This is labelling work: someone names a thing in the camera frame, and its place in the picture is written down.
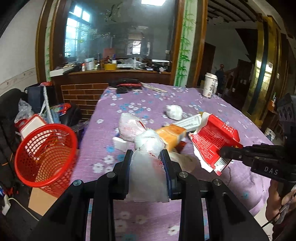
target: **paper cup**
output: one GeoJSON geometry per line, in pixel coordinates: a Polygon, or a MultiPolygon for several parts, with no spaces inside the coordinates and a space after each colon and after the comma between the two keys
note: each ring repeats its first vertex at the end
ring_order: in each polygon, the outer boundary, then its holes
{"type": "Polygon", "coordinates": [[[206,73],[202,95],[205,97],[211,98],[213,91],[215,89],[216,82],[218,82],[218,78],[216,75],[206,73]]]}

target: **floral tablecloth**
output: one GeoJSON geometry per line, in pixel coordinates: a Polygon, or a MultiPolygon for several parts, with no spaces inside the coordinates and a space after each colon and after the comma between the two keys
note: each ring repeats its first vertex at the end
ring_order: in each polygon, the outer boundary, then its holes
{"type": "MultiPolygon", "coordinates": [[[[148,128],[158,129],[166,122],[175,122],[167,118],[164,109],[166,105],[177,104],[183,109],[183,118],[195,115],[198,111],[216,115],[238,130],[240,143],[244,146],[262,142],[271,144],[254,123],[216,95],[208,99],[202,96],[201,89],[152,85],[168,93],[157,93],[145,88],[143,92],[134,91],[126,94],[116,94],[115,90],[110,89],[105,90],[82,140],[80,156],[71,181],[96,180],[102,174],[112,171],[116,162],[123,160],[125,153],[114,149],[112,141],[113,136],[118,134],[118,121],[123,112],[140,117],[148,128]]],[[[194,156],[193,146],[188,137],[186,142],[182,153],[194,156]]],[[[208,173],[202,169],[199,162],[192,174],[198,179],[207,181],[217,178],[215,172],[208,173]]],[[[246,167],[239,161],[231,162],[219,178],[252,215],[256,215],[267,200],[270,180],[252,173],[250,167],[246,167]]],[[[89,207],[88,221],[91,218],[91,204],[92,202],[89,207]]],[[[169,203],[114,201],[114,215],[116,237],[119,241],[178,240],[180,200],[169,203]]],[[[89,228],[88,222],[86,240],[89,240],[89,228]]]]}

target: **wooden ceiling beam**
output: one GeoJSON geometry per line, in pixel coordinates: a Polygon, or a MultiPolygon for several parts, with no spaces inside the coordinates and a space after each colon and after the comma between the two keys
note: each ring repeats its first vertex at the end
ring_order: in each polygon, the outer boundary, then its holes
{"type": "Polygon", "coordinates": [[[231,2],[230,0],[225,0],[226,2],[228,2],[229,4],[231,4],[232,6],[236,7],[238,10],[240,10],[241,12],[243,12],[245,15],[248,16],[249,19],[251,19],[253,22],[255,22],[255,20],[250,16],[250,14],[248,14],[245,10],[243,10],[241,7],[237,6],[235,3],[231,2]]]}
{"type": "Polygon", "coordinates": [[[208,7],[211,8],[211,9],[214,9],[217,12],[220,12],[220,13],[224,14],[225,16],[229,17],[231,20],[233,20],[235,22],[237,21],[235,18],[233,18],[232,16],[230,16],[228,13],[226,13],[226,12],[224,12],[224,11],[216,8],[216,7],[213,7],[213,6],[209,5],[209,4],[208,4],[208,7]]]}
{"type": "Polygon", "coordinates": [[[246,21],[241,15],[239,15],[238,13],[236,13],[235,11],[233,11],[232,9],[230,9],[229,7],[226,7],[223,4],[221,4],[221,3],[219,3],[219,2],[217,2],[215,0],[210,0],[210,1],[213,2],[213,3],[215,3],[215,4],[217,4],[217,5],[219,5],[220,7],[228,10],[229,12],[233,13],[234,15],[238,16],[242,21],[244,21],[244,22],[246,21]]]}
{"type": "Polygon", "coordinates": [[[225,19],[223,16],[220,16],[219,14],[215,13],[215,12],[212,12],[212,11],[208,11],[208,13],[214,15],[214,16],[217,16],[217,17],[222,17],[224,19],[225,22],[229,23],[229,21],[227,19],[225,19]]]}

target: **electric outlet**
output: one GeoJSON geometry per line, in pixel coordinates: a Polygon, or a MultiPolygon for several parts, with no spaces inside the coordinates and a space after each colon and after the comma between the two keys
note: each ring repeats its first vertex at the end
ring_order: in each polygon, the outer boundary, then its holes
{"type": "Polygon", "coordinates": [[[5,216],[8,212],[8,210],[10,209],[10,202],[8,200],[8,196],[5,195],[4,196],[4,206],[2,207],[2,214],[5,216]]]}

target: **red mesh basket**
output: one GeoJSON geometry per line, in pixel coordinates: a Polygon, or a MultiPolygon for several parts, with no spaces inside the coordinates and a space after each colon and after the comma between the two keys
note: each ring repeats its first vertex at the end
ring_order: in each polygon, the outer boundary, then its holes
{"type": "Polygon", "coordinates": [[[77,137],[70,127],[48,124],[31,132],[15,156],[15,171],[27,186],[59,197],[69,186],[76,161],[77,137]]]}

